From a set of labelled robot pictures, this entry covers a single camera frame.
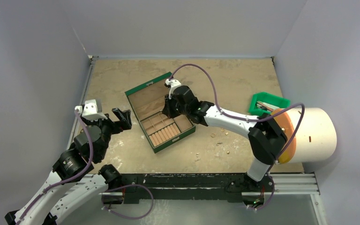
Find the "green ring tray insert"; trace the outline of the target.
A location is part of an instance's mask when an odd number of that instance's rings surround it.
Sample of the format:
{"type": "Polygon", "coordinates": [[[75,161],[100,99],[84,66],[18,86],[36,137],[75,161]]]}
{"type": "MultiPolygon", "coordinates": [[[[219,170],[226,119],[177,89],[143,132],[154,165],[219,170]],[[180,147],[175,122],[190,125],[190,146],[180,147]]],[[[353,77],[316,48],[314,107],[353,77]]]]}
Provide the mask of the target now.
{"type": "Polygon", "coordinates": [[[186,116],[170,119],[162,112],[141,120],[140,125],[155,153],[195,132],[195,125],[186,116]]]}

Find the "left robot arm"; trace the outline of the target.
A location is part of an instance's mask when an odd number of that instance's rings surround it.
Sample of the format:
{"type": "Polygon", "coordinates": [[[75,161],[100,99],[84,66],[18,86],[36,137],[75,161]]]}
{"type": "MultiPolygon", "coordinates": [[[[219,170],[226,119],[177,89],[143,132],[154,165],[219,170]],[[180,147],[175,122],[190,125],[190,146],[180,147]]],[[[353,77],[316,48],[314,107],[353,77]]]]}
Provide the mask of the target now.
{"type": "Polygon", "coordinates": [[[112,121],[94,101],[75,107],[75,116],[83,131],[69,148],[62,152],[42,187],[21,209],[8,212],[5,220],[9,225],[59,225],[79,206],[92,196],[106,189],[117,191],[121,186],[121,174],[113,165],[104,165],[94,177],[73,191],[94,164],[102,162],[111,136],[132,128],[131,111],[113,108],[118,118],[112,121]]]}

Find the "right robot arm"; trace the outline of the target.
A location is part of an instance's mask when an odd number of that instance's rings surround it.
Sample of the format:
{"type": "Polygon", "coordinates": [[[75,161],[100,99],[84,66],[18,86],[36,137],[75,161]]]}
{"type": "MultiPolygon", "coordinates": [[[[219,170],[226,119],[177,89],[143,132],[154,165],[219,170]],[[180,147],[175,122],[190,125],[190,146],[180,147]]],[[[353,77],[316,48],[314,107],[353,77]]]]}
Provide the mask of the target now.
{"type": "Polygon", "coordinates": [[[254,160],[246,173],[244,184],[251,191],[263,184],[263,177],[276,161],[288,138],[268,114],[262,117],[240,114],[228,117],[225,110],[208,101],[200,101],[188,86],[181,85],[165,95],[162,113],[174,119],[184,115],[194,124],[223,128],[249,140],[254,160]]]}

